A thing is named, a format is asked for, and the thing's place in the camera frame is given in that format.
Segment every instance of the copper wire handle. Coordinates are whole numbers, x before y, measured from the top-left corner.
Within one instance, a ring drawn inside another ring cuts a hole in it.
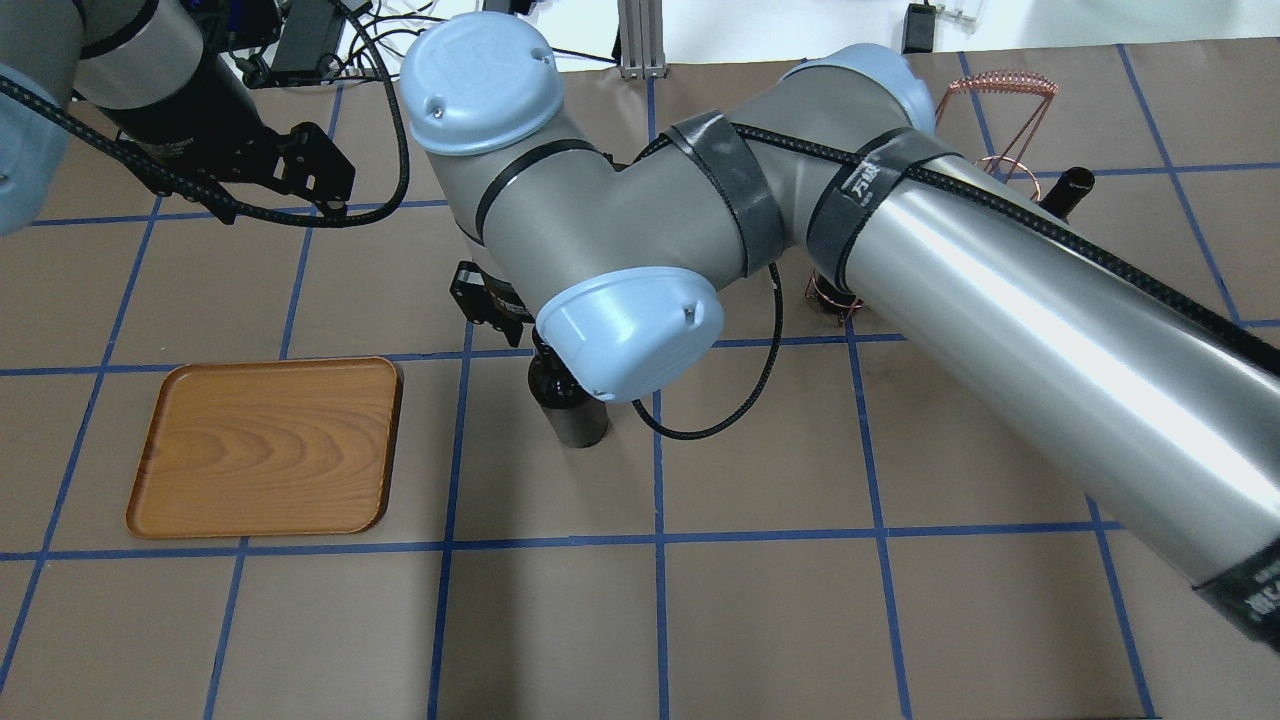
[[[1000,163],[1005,161],[1011,164],[1014,168],[1021,168],[1027,174],[1032,176],[1032,181],[1036,182],[1036,176],[1032,173],[1027,165],[1023,164],[1023,155],[1027,152],[1027,147],[1032,143],[1032,137],[1036,136],[1036,131],[1039,129],[1041,122],[1044,120],[1044,115],[1048,114],[1050,102],[1057,95],[1059,86],[1056,82],[1048,79],[1047,77],[1033,73],[1030,70],[987,70],[966,78],[957,79],[947,86],[947,91],[942,95],[942,101],[938,102],[938,109],[934,113],[934,118],[941,122],[942,113],[947,109],[947,102],[951,100],[952,95],[959,95],[963,92],[978,94],[978,92],[993,92],[993,94],[1011,94],[1011,95],[1033,95],[1039,97],[1041,101],[1032,110],[1027,122],[1023,127],[1014,135],[1014,138],[1009,141],[1009,145],[1004,151],[995,155],[988,155],[978,163],[986,163],[982,165],[983,172],[988,174],[996,174],[1000,168]],[[1021,141],[1021,146],[1018,147],[1018,154],[1012,154],[1014,146]],[[1005,174],[1001,181],[1009,182],[1009,176],[1011,172]],[[1039,182],[1036,182],[1036,195],[1039,195]]]

